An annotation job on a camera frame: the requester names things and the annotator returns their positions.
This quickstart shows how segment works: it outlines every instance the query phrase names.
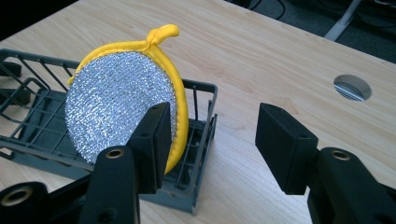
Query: dish rack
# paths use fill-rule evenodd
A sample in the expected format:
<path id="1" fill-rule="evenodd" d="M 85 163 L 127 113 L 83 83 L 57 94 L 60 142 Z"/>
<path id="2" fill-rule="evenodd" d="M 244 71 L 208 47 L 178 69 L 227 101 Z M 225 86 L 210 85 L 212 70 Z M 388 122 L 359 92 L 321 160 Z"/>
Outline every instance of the dish rack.
<path id="1" fill-rule="evenodd" d="M 68 90 L 65 83 L 78 65 L 78 62 L 0 49 L 1 157 L 72 179 L 93 170 L 93 165 L 73 146 L 64 121 Z M 190 110 L 185 151 L 176 167 L 163 178 L 162 188 L 156 194 L 139 197 L 195 215 L 216 130 L 217 114 L 213 111 L 218 88 L 187 79 L 183 83 Z"/>

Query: screw hole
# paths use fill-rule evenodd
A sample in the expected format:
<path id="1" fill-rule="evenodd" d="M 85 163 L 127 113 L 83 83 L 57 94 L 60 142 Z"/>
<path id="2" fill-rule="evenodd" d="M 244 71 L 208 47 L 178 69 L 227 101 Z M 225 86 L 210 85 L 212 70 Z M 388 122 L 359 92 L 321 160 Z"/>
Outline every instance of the screw hole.
<path id="1" fill-rule="evenodd" d="M 3 206 L 13 206 L 22 203 L 27 200 L 32 195 L 32 193 L 33 190 L 30 187 L 14 189 L 1 200 L 1 204 Z"/>
<path id="2" fill-rule="evenodd" d="M 333 85 L 348 100 L 366 101 L 372 95 L 370 85 L 360 77 L 341 75 L 334 80 Z"/>

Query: wooden tabletop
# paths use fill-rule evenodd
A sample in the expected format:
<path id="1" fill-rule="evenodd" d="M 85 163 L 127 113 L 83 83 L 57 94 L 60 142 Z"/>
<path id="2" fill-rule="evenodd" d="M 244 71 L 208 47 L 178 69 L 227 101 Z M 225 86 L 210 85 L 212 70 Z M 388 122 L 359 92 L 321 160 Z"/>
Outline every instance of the wooden tabletop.
<path id="1" fill-rule="evenodd" d="M 225 1 L 81 0 L 0 48 L 80 61 L 167 23 L 180 35 L 161 48 L 180 75 L 218 86 L 218 125 L 197 214 L 142 201 L 142 223 L 311 222 L 306 194 L 285 195 L 255 147 L 260 103 L 286 109 L 318 137 L 319 149 L 354 153 L 377 181 L 396 188 L 396 64 Z M 372 96 L 341 96 L 333 81 L 345 74 L 364 79 Z M 4 159 L 0 171 L 0 189 L 34 180 L 54 190 L 72 181 Z"/>

